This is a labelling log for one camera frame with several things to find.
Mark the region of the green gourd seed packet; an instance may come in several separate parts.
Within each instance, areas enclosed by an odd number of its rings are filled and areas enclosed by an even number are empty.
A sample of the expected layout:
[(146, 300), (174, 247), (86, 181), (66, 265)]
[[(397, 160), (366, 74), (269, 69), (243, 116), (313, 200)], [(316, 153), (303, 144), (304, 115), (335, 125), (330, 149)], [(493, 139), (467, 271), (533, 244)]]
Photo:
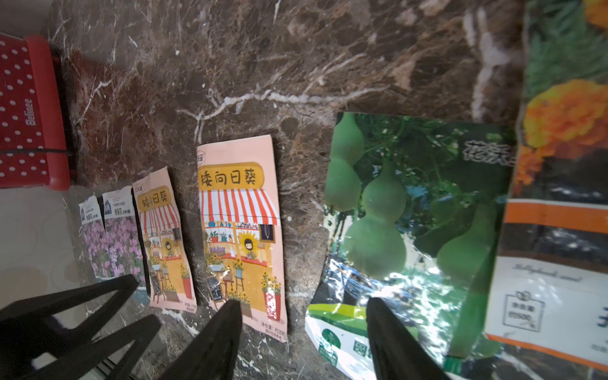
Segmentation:
[(305, 327), (320, 356), (375, 377), (379, 298), (450, 376), (490, 379), (483, 332), (516, 135), (505, 126), (342, 112), (324, 191), (326, 262)]

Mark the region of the orange marigold seed packet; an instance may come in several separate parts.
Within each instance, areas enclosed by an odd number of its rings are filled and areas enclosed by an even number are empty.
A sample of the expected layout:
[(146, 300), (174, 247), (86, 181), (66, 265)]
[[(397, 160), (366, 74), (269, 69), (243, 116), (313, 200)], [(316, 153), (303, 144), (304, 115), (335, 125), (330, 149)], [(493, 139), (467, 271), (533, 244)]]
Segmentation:
[(529, 1), (519, 148), (484, 330), (607, 369), (607, 4)]

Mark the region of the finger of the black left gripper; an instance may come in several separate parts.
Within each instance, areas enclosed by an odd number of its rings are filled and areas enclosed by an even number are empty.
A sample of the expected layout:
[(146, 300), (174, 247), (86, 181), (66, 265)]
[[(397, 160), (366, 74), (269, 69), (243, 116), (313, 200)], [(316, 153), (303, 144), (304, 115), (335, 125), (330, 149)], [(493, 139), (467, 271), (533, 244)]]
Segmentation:
[(80, 379), (113, 353), (128, 346), (128, 351), (107, 375), (107, 378), (129, 379), (132, 369), (147, 350), (161, 326), (162, 323), (157, 317), (146, 316), (101, 340), (82, 345), (49, 365), (21, 375), (19, 378)]
[[(133, 275), (83, 288), (23, 299), (1, 310), (1, 347), (27, 359), (44, 353), (56, 357), (91, 342), (137, 289)], [(110, 294), (111, 298), (74, 328), (66, 328), (55, 315)]]

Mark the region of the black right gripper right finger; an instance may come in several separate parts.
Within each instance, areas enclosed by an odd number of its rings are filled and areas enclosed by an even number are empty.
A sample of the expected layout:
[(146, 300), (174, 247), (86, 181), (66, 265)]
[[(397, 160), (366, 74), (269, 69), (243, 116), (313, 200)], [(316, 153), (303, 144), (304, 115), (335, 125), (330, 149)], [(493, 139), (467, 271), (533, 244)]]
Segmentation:
[(367, 303), (367, 335), (376, 378), (449, 378), (379, 298)]

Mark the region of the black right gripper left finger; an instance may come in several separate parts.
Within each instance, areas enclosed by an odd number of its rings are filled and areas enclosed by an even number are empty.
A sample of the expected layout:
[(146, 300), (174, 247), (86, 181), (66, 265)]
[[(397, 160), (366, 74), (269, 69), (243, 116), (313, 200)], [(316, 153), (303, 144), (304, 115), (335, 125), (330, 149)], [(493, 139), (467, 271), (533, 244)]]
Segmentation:
[(219, 309), (161, 378), (232, 379), (241, 335), (241, 304), (231, 300)]

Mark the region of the purple flower seed packet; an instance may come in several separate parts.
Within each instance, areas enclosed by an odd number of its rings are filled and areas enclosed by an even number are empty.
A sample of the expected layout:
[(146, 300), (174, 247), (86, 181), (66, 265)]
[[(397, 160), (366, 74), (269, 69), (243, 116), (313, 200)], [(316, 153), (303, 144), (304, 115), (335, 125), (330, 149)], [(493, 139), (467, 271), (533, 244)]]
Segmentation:
[(130, 185), (103, 194), (104, 201), (104, 278), (133, 275), (138, 286), (133, 298), (143, 306), (150, 302), (147, 294), (143, 252)]
[(90, 196), (79, 204), (81, 228), (80, 233), (85, 245), (86, 256), (90, 261), (96, 278), (113, 277), (111, 261), (108, 254), (105, 225), (100, 205), (96, 196)]

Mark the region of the pink sunflower shop seed packet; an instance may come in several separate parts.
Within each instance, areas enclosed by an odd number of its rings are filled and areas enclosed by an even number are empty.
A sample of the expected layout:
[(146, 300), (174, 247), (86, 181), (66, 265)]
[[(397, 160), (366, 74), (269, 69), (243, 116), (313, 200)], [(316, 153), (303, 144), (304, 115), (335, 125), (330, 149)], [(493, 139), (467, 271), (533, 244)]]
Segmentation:
[(194, 314), (193, 274), (168, 169), (133, 184), (150, 281), (150, 305)]

